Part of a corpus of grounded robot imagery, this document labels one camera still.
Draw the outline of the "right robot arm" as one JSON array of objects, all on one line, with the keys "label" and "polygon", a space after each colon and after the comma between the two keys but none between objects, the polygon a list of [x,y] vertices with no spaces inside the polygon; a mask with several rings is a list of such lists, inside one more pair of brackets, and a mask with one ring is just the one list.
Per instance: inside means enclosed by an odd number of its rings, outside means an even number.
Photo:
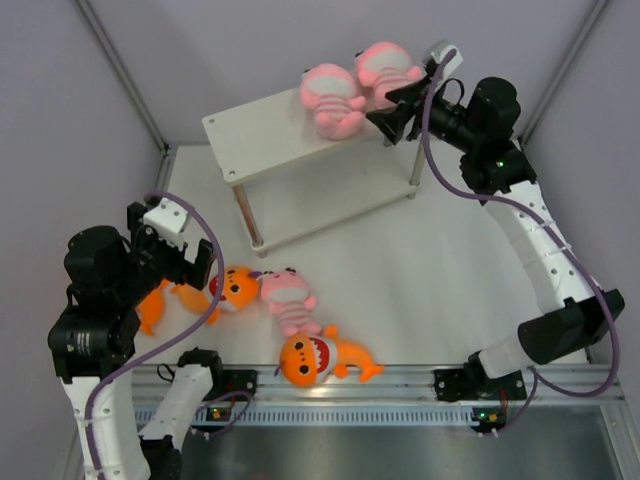
[{"label": "right robot arm", "polygon": [[615,321],[625,307],[618,290],[603,290],[577,259],[548,211],[537,175],[511,138],[521,107],[516,88],[488,77],[469,103],[444,98],[444,84],[432,77],[375,96],[367,115],[386,137],[422,141],[426,162],[454,195],[479,202],[501,227],[534,289],[540,316],[465,362],[468,388],[491,396],[503,380],[592,346],[608,337],[612,360],[606,391],[620,363]]}]

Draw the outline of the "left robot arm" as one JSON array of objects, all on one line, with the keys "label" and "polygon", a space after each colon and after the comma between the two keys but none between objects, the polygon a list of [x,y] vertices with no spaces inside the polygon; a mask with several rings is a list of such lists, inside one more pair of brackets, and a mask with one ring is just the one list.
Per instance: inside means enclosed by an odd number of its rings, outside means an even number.
[{"label": "left robot arm", "polygon": [[206,221],[188,202],[154,191],[127,208],[124,238],[95,226],[68,243],[67,305],[48,334],[56,376],[71,403],[87,479],[177,479],[182,445],[204,399],[226,386],[219,354],[194,348],[179,358],[174,380],[151,420],[136,426],[132,373],[204,325],[192,326],[148,353],[135,354],[140,303],[163,281],[197,290],[222,251]]}]

